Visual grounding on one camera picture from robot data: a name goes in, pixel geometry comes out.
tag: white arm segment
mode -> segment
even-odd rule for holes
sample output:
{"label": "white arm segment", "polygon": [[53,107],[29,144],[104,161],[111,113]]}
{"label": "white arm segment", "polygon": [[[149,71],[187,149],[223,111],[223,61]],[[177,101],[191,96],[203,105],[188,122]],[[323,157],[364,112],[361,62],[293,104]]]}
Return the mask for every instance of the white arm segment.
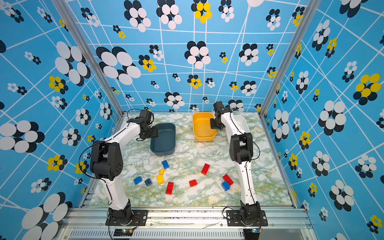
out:
{"label": "white arm segment", "polygon": [[[139,134],[140,125],[130,122],[129,124],[126,124],[124,128],[116,132],[114,135],[107,138],[105,141],[117,142],[118,144],[120,144],[121,147],[124,147],[132,138],[136,137]],[[108,178],[103,178],[103,180],[100,181],[104,186],[104,190],[108,196],[108,201],[111,202],[109,207],[114,210],[124,209],[128,203],[128,198],[124,192],[123,184],[121,181],[121,174],[115,177],[112,181]]]}
{"label": "white arm segment", "polygon": [[[221,122],[225,125],[225,128],[229,131],[231,136],[245,133],[245,131],[236,122],[232,113],[222,114]],[[239,174],[241,186],[241,201],[244,204],[255,204],[257,202],[257,197],[255,194],[255,188],[253,186],[251,162],[242,162],[241,164],[236,163],[236,168]]]}

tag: yellow bin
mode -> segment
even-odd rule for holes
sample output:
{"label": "yellow bin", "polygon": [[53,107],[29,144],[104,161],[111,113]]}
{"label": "yellow bin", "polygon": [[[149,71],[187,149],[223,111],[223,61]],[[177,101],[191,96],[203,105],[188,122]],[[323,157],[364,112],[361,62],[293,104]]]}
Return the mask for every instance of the yellow bin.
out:
{"label": "yellow bin", "polygon": [[212,113],[195,113],[192,117],[193,134],[199,142],[212,141],[217,131],[211,129],[210,119],[213,118]]}

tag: black mounting plate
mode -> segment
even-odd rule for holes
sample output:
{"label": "black mounting plate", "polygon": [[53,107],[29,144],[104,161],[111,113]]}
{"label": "black mounting plate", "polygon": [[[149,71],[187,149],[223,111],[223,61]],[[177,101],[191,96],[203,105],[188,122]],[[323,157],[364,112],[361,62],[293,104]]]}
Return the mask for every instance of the black mounting plate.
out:
{"label": "black mounting plate", "polygon": [[[137,216],[140,218],[139,226],[145,226],[147,222],[148,210],[132,210],[132,212],[133,212],[132,218],[133,216]],[[118,222],[112,222],[110,218],[107,218],[105,225],[121,227],[121,225]],[[127,226],[135,226],[135,225],[136,225],[136,222],[132,220]]]}
{"label": "black mounting plate", "polygon": [[[241,216],[240,216],[240,210],[228,210],[227,211],[227,224],[230,227],[246,227],[241,221]],[[261,210],[261,216],[259,218],[261,226],[266,227],[268,226],[268,220],[265,216],[265,211]],[[259,226],[259,221],[256,221],[252,226],[250,227],[258,227]]]}

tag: dark gray bin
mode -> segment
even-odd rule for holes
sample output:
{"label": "dark gray bin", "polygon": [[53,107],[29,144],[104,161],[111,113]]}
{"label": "dark gray bin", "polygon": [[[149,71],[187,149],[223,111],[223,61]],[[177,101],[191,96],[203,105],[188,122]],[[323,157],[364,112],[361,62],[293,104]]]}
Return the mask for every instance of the dark gray bin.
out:
{"label": "dark gray bin", "polygon": [[151,138],[151,151],[157,156],[171,155],[176,147],[176,126],[173,123],[159,123],[159,136]]}

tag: red toy brick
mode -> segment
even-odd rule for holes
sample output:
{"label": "red toy brick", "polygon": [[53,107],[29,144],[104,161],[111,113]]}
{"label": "red toy brick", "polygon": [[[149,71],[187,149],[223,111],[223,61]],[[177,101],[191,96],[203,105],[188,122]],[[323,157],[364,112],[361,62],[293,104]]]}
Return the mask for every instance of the red toy brick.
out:
{"label": "red toy brick", "polygon": [[224,179],[224,181],[227,181],[227,183],[228,183],[230,186],[233,184],[232,179],[231,179],[227,174],[225,174],[225,175],[223,176],[223,179]]}
{"label": "red toy brick", "polygon": [[208,164],[205,164],[204,167],[203,167],[203,170],[201,171],[202,174],[206,175],[207,172],[208,172],[208,169],[209,169],[209,165]]}
{"label": "red toy brick", "polygon": [[173,191],[173,182],[168,182],[166,194],[172,195],[172,191]]}
{"label": "red toy brick", "polygon": [[196,181],[196,179],[195,179],[195,180],[192,180],[192,181],[189,181],[189,185],[190,185],[191,187],[196,186],[196,185],[197,185],[197,181]]}

